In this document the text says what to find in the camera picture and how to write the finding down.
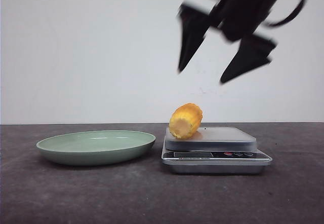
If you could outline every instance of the yellow corn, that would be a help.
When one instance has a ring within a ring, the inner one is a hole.
[[[177,139],[190,138],[199,128],[203,111],[194,103],[177,108],[169,122],[170,133]]]

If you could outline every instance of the digital scale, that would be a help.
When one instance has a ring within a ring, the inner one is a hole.
[[[199,128],[190,139],[167,128],[161,158],[173,172],[209,174],[258,174],[272,161],[256,138],[232,127]]]

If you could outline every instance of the white backdrop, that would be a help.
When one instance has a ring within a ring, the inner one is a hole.
[[[238,43],[213,30],[177,74],[183,1],[1,0],[2,124],[167,122],[187,102],[203,122],[324,122],[322,0],[259,30],[278,41],[272,63],[223,86]],[[298,1],[278,0],[269,19]]]

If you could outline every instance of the plate rim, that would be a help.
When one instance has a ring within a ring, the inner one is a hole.
[[[65,135],[71,135],[71,134],[80,134],[80,133],[93,133],[93,132],[111,132],[111,131],[119,131],[119,132],[135,132],[135,133],[141,133],[141,134],[147,134],[150,136],[153,136],[153,139],[141,144],[141,145],[137,145],[137,146],[133,146],[133,147],[128,147],[128,148],[121,148],[121,149],[114,149],[114,150],[102,150],[102,151],[87,151],[87,152],[77,152],[77,151],[73,151],[73,152],[67,152],[67,151],[54,151],[54,150],[49,150],[46,148],[43,148],[40,146],[40,144],[43,141],[46,141],[48,139],[52,139],[52,138],[56,138],[56,137],[61,137],[61,136],[65,136]],[[148,144],[151,144],[153,142],[155,142],[156,140],[156,136],[147,132],[143,132],[143,131],[136,131],[136,130],[90,130],[90,131],[81,131],[81,132],[73,132],[73,133],[67,133],[67,134],[60,134],[60,135],[55,135],[55,136],[51,136],[45,139],[42,139],[40,141],[38,141],[36,143],[36,147],[41,150],[41,151],[47,151],[47,152],[55,152],[55,153],[66,153],[66,154],[89,154],[89,153],[103,153],[103,152],[113,152],[113,151],[123,151],[123,150],[129,150],[129,149],[133,149],[133,148],[137,148],[137,147],[141,147],[141,146],[145,146]]]

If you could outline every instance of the green plate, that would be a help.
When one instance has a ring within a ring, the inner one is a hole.
[[[48,160],[73,166],[94,166],[123,162],[139,157],[155,142],[152,134],[104,130],[58,135],[37,143]]]

